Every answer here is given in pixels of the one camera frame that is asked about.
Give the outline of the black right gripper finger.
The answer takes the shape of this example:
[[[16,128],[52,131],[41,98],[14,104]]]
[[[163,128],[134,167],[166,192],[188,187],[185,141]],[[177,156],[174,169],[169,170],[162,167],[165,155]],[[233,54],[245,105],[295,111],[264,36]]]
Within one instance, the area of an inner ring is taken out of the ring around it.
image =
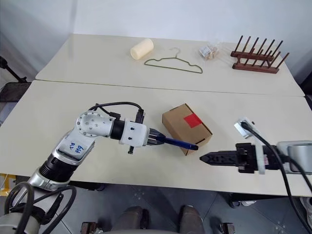
[[[200,157],[200,159],[229,159],[236,157],[236,151],[210,152]]]
[[[200,158],[200,160],[206,164],[212,166],[234,166],[237,167],[237,163],[234,160],[219,160],[219,159],[209,159],[209,158]]]

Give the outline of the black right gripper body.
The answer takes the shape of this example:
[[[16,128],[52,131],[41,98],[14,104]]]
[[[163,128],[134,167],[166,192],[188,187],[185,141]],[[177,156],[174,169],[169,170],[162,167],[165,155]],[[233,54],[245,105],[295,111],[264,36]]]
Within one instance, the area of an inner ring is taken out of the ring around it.
[[[237,143],[235,146],[238,171],[254,174],[258,170],[255,146],[251,143]]]

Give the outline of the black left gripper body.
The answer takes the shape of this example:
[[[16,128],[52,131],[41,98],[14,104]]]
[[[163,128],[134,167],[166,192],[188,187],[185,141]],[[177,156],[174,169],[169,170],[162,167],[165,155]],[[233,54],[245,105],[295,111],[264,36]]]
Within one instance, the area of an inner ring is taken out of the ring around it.
[[[157,130],[150,128],[147,138],[147,145],[157,145]]]

